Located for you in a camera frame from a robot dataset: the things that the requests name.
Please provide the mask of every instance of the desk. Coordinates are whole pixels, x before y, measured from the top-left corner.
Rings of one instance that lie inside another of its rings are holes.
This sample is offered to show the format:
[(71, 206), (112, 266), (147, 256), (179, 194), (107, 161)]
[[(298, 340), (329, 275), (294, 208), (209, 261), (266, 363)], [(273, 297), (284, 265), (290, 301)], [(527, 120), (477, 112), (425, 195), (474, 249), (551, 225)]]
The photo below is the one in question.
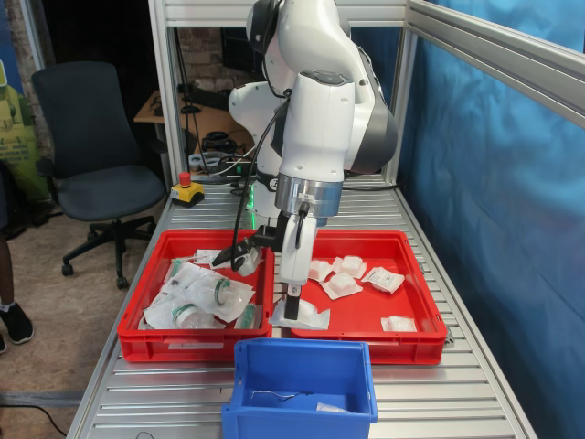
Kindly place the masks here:
[[(160, 100), (160, 91), (155, 91), (148, 101), (143, 105), (143, 108), (136, 114), (134, 121), (137, 123), (156, 123), (157, 125), (165, 125), (165, 118), (154, 114), (155, 100)], [(177, 94), (177, 101), (183, 104), (183, 96)], [(216, 108), (206, 107), (205, 105), (196, 105), (201, 112), (196, 114), (197, 126), (199, 128), (199, 135), (203, 139), (207, 133), (212, 131), (223, 131), (231, 133), (231, 139), (238, 142), (238, 144), (245, 144), (246, 149), (250, 149), (254, 145), (252, 136), (239, 123), (234, 121), (229, 112), (218, 110)], [(187, 114), (181, 114), (181, 126), (186, 129)], [(193, 118), (189, 119), (189, 132), (192, 135), (197, 135)]]

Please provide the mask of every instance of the red plastic bin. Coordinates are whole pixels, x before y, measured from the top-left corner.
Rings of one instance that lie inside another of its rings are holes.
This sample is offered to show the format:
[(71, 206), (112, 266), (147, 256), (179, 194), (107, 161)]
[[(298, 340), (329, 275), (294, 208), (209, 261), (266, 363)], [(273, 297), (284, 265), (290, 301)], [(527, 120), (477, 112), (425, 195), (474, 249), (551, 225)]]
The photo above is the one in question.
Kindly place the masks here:
[[(366, 341), (372, 364), (437, 364), (447, 337), (447, 327), (432, 299), (418, 261), (401, 231), (319, 230), (313, 259), (333, 262), (336, 256), (359, 256), (366, 273), (384, 267), (406, 279), (394, 293), (383, 293), (370, 283), (360, 293), (331, 300), (321, 285), (309, 280), (301, 298), (321, 313), (331, 309), (326, 331), (292, 329), (292, 337)], [(384, 332), (381, 317), (414, 318), (419, 332)]]
[[(253, 232), (243, 230), (239, 237)], [(170, 230), (161, 234), (118, 325), (127, 361), (233, 361), (238, 341), (271, 335), (268, 318), (274, 295), (274, 253), (266, 249), (261, 264), (250, 276), (242, 277), (229, 268), (217, 270), (229, 279), (254, 286), (256, 293), (250, 302), (262, 305), (259, 329), (234, 329), (233, 321), (225, 329), (138, 330), (143, 310), (160, 291), (172, 259), (193, 255), (197, 249), (224, 249), (231, 245), (232, 237), (232, 230)]]

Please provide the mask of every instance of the black sneaker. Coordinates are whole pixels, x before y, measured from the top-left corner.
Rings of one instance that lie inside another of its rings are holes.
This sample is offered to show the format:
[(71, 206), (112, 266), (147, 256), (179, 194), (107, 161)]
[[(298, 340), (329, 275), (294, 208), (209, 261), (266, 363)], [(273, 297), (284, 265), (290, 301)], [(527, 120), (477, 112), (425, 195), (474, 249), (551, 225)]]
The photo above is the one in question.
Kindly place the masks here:
[(0, 311), (0, 318), (8, 328), (8, 336), (15, 345), (27, 343), (35, 335), (33, 324), (20, 305), (14, 304), (8, 311)]

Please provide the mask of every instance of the black chair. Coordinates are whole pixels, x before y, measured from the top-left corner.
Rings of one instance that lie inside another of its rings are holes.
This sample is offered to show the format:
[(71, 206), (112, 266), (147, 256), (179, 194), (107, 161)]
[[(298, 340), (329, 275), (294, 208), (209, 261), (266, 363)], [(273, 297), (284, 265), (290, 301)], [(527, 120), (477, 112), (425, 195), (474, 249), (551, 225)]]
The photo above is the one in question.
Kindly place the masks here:
[[(113, 221), (90, 224), (87, 242), (65, 255), (61, 272), (72, 275), (73, 258), (115, 241), (117, 285), (126, 288), (124, 240), (149, 241), (156, 224), (154, 217), (125, 223), (119, 218), (152, 207), (165, 189), (154, 173), (139, 165), (141, 151), (126, 120), (116, 69), (104, 62), (71, 62), (41, 70), (32, 80), (55, 146), (54, 161), (38, 161), (38, 173), (48, 179), (53, 198), (68, 217)], [(160, 141), (150, 146), (158, 154), (166, 150)], [(147, 231), (137, 229), (143, 225)]]

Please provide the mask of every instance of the blue plastic bin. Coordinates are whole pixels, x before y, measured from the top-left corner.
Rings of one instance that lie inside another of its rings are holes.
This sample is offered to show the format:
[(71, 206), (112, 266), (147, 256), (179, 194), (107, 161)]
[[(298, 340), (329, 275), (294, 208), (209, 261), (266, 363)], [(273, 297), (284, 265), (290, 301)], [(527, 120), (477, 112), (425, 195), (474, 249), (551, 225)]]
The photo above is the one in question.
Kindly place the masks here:
[(378, 419), (367, 343), (257, 338), (236, 344), (235, 361), (224, 439), (367, 439)]

